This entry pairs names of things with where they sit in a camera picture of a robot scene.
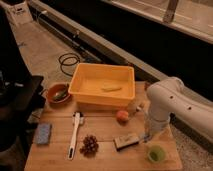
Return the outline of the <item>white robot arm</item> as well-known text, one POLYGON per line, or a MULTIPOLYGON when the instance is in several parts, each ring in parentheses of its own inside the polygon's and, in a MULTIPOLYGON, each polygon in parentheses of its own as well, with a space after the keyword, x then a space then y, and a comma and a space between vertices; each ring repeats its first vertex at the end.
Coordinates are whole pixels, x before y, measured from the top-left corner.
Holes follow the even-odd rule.
POLYGON ((173 113, 213 143, 213 107, 199 103, 183 94, 184 83, 177 77, 168 77, 147 88, 148 136, 161 132, 173 113))

